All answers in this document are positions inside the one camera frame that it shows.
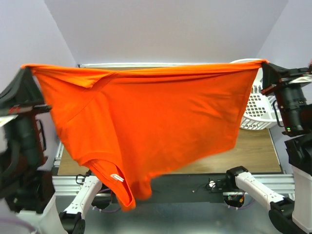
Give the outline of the orange t-shirt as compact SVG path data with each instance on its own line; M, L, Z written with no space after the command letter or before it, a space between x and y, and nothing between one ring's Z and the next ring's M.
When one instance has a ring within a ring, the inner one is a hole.
M138 70L29 64L58 137L122 210L151 180L231 150L262 60Z

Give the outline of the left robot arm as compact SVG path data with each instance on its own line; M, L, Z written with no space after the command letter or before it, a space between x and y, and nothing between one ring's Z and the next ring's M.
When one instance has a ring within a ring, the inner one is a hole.
M0 196L33 234L82 234L85 215L108 180L88 176L63 211L56 208L56 191L50 171L42 171L46 139L36 118L51 107L33 79L30 68L21 68L0 95L0 121L7 148L0 155Z

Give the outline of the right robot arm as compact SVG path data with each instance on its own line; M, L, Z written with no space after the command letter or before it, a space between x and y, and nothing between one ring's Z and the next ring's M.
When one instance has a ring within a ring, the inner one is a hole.
M287 69L262 63L262 94L273 95L282 117L291 175L252 175L239 166L226 172L227 192L250 195L262 205L282 234L312 232L312 106L302 87L312 81L312 67Z

